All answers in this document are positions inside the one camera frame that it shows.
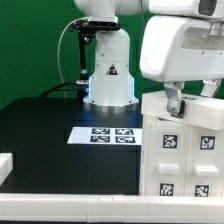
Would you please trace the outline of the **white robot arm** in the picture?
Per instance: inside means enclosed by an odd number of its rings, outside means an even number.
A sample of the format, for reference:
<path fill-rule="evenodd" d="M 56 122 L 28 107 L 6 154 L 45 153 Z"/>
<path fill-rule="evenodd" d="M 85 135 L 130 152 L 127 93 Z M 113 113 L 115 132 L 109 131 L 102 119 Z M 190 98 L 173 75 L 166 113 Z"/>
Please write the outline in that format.
<path fill-rule="evenodd" d="M 85 14 L 79 26 L 96 39 L 95 71 L 84 102 L 102 109 L 125 108 L 138 100 L 129 73 L 130 38 L 120 15 L 152 14 L 141 47 L 142 75 L 162 82 L 167 110 L 181 114 L 181 90 L 202 80 L 201 94 L 212 97 L 224 79 L 224 0 L 74 0 Z"/>

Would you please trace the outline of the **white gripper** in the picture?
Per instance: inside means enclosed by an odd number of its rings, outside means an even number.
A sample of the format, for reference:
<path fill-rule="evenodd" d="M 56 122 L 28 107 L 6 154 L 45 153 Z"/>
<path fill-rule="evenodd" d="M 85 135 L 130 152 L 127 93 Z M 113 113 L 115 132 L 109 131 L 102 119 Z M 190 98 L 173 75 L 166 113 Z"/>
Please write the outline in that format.
<path fill-rule="evenodd" d="M 175 117 L 185 109 L 183 81 L 206 79 L 201 95 L 210 98 L 221 86 L 224 37 L 210 36 L 209 28 L 209 21 L 176 16 L 153 16 L 146 25 L 140 70 L 145 78 L 165 82 L 167 111 Z"/>

